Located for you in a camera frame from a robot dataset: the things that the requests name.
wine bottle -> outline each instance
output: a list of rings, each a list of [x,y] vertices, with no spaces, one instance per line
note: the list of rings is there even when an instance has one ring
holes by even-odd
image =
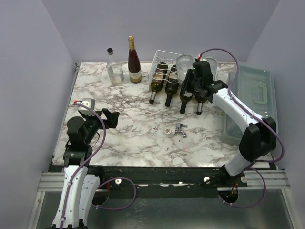
[[[192,97],[193,97],[193,94],[191,92],[181,89],[181,91],[180,91],[180,99],[182,101],[181,108],[180,108],[181,114],[185,113],[186,104],[192,100]]]
[[[168,66],[166,63],[161,62],[157,65],[157,69],[155,71],[155,74],[154,74],[152,82],[151,82],[152,95],[149,100],[150,104],[153,104],[157,93],[162,90],[163,84],[164,84],[163,79],[166,78],[167,70],[168,70]]]
[[[196,115],[201,115],[201,113],[202,113],[202,106],[207,101],[207,99],[202,97],[202,96],[200,96],[199,93],[196,93],[195,99],[198,102]]]
[[[178,75],[176,64],[171,67],[171,72],[168,77],[168,82],[165,86],[165,93],[167,94],[165,106],[169,107],[171,105],[172,96],[178,91]]]
[[[128,37],[129,41],[129,55],[128,55],[128,70],[129,78],[132,83],[141,82],[141,66],[137,51],[134,48],[134,38],[133,36]]]

marble countertop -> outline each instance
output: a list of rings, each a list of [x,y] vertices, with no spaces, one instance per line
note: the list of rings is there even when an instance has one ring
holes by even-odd
[[[63,153],[68,141],[67,121],[80,116],[73,101],[94,98],[95,110],[107,108],[120,112],[116,129],[107,130],[102,149],[90,161],[91,165],[104,166],[157,166],[157,167],[220,167],[233,158],[238,146],[225,144],[220,140],[222,111],[211,103],[203,105],[201,116],[196,115],[197,103],[191,100],[185,114],[180,114],[181,101],[176,94],[171,107],[164,106],[166,93],[157,94],[154,104],[149,104],[151,92],[148,74],[151,62],[142,62],[142,81],[132,84],[127,64],[123,65],[124,82],[111,85],[106,63],[82,63],[78,73],[71,101],[65,117],[60,139],[55,149],[53,164],[63,165]],[[233,64],[220,64],[216,79],[226,82]],[[165,128],[175,128],[175,123],[187,124],[181,134],[166,135]],[[269,167],[268,163],[257,163],[255,167]]]

black metal frame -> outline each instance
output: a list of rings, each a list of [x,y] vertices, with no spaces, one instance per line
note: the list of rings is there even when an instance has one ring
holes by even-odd
[[[271,170],[275,169],[274,164],[270,166]],[[62,172],[63,169],[64,166],[49,166],[49,172]],[[209,167],[88,166],[88,173],[98,175],[101,183],[114,177],[131,179],[137,185],[137,198],[218,198],[218,187],[233,187],[235,183],[238,187],[247,187],[240,180],[243,174],[225,184],[204,183],[205,177],[215,177],[220,172],[221,168]],[[124,180],[119,186],[111,182],[111,193],[110,198],[113,199],[130,199],[133,187]]]

metal faucet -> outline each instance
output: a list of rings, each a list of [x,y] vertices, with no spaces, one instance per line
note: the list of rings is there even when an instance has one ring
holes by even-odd
[[[181,123],[176,123],[175,133],[180,133],[180,134],[182,134],[183,138],[186,138],[186,132],[181,130],[181,127],[187,127],[187,125],[181,124]]]

clear glass bottle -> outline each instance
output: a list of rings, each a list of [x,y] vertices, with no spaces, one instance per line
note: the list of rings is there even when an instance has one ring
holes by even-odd
[[[121,85],[124,80],[123,68],[119,61],[113,57],[113,49],[107,49],[109,60],[107,62],[106,68],[110,78],[111,83],[114,86]]]

